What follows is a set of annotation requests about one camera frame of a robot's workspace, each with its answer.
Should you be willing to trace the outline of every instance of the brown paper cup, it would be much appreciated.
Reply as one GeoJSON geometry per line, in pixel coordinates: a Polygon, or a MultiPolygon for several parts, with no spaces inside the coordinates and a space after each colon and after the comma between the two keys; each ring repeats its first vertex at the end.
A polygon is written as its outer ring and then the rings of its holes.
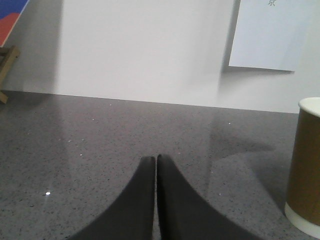
{"type": "Polygon", "coordinates": [[[299,107],[284,212],[298,229],[320,238],[320,97],[299,107]]]}

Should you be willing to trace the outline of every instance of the cup rim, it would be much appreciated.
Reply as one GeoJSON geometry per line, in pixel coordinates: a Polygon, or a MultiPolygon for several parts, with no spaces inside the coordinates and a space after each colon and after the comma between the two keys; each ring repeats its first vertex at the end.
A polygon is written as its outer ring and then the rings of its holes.
{"type": "Polygon", "coordinates": [[[309,114],[320,118],[320,97],[307,97],[299,101],[299,107],[309,114]]]}

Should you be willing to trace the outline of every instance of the white paper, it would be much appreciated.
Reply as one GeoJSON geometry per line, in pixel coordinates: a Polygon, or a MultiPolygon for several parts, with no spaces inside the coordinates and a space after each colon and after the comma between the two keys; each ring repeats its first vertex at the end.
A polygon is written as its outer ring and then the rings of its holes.
{"type": "Polygon", "coordinates": [[[315,0],[241,0],[229,66],[295,71],[315,0]]]}

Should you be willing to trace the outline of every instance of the easel leg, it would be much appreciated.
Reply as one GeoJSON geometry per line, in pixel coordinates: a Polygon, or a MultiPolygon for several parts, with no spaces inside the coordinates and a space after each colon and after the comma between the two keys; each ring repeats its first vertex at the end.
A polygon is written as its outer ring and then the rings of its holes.
{"type": "Polygon", "coordinates": [[[8,100],[7,95],[5,95],[2,91],[0,91],[0,101],[6,104],[7,100],[8,100]]]}
{"type": "MultiPolygon", "coordinates": [[[[4,57],[0,62],[0,90],[3,80],[8,74],[15,59],[20,55],[20,51],[16,46],[10,48],[0,47],[0,56],[4,57]]],[[[0,91],[0,102],[7,103],[8,97],[0,91]]]]}

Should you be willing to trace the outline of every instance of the quartz surface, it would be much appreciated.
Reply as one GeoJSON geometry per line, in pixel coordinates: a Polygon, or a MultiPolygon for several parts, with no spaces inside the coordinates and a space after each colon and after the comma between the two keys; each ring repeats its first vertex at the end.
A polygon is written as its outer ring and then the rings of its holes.
{"type": "MultiPolygon", "coordinates": [[[[297,114],[6,94],[0,239],[67,239],[110,206],[141,156],[160,153],[174,159],[213,208],[251,233],[315,239],[284,216],[297,114]]],[[[157,214],[154,219],[159,240],[157,214]]]]}

